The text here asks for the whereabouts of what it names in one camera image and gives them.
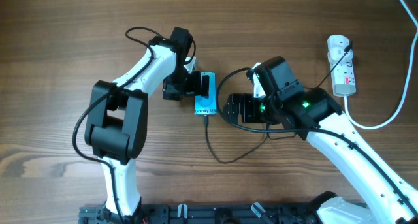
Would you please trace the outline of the blue smartphone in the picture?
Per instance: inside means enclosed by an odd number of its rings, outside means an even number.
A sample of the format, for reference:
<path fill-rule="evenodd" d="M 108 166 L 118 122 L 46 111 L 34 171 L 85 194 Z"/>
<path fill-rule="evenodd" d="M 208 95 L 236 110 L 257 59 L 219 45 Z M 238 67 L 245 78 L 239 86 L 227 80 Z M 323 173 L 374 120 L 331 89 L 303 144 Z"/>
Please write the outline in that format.
<path fill-rule="evenodd" d="M 202 72 L 202 82 L 208 81 L 208 95 L 195 96 L 196 116 L 216 115 L 216 74 L 214 72 Z"/>

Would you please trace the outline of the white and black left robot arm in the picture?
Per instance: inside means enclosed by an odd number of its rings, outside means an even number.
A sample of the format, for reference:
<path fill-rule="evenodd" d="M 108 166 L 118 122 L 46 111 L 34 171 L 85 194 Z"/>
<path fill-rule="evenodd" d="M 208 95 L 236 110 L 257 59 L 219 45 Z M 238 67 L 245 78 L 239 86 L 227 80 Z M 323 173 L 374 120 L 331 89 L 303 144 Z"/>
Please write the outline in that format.
<path fill-rule="evenodd" d="M 197 70 L 192 34 L 175 27 L 169 38 L 157 33 L 145 43 L 146 53 L 126 74 L 113 82 L 98 81 L 91 92 L 84 140 L 106 176 L 105 208 L 112 216 L 132 220 L 140 212 L 141 197 L 135 159 L 142 151 L 148 126 L 148 102 L 161 86 L 163 98 L 206 97 L 209 79 Z"/>

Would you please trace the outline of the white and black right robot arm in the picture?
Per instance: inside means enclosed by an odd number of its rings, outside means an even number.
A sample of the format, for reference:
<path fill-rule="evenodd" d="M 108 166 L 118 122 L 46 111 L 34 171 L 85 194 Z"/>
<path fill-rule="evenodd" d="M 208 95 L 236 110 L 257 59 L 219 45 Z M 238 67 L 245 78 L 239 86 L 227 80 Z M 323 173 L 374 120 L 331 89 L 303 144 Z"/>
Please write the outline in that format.
<path fill-rule="evenodd" d="M 333 192 L 318 196 L 312 217 L 318 223 L 416 223 L 417 190 L 405 182 L 363 139 L 341 106 L 321 88 L 306 91 L 286 60 L 273 57 L 244 67 L 253 84 L 261 123 L 280 123 L 320 151 L 344 175 L 366 203 L 346 202 Z"/>

